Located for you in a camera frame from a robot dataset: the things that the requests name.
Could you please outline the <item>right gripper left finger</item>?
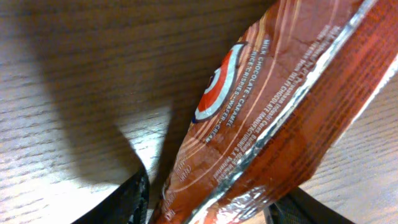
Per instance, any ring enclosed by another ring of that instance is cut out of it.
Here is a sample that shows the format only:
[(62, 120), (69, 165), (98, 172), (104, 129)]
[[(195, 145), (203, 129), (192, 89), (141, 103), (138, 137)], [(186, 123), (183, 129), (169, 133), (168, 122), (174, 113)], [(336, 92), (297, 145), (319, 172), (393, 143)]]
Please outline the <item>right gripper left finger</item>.
[(73, 224), (146, 224), (149, 178), (144, 167)]

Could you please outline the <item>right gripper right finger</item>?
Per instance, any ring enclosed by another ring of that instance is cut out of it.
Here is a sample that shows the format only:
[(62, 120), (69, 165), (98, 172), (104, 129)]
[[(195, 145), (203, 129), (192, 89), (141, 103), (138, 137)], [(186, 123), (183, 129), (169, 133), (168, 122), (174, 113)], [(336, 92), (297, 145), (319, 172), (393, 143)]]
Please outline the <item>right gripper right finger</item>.
[(267, 224), (354, 224), (297, 187), (264, 209)]

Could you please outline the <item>orange red bar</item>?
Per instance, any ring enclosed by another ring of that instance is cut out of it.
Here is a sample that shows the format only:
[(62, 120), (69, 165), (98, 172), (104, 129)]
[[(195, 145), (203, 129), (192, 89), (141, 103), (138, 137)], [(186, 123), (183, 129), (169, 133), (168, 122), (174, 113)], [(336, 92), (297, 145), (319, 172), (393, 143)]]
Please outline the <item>orange red bar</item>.
[(390, 79), (393, 0), (277, 0), (195, 110), (151, 223), (242, 223), (307, 181)]

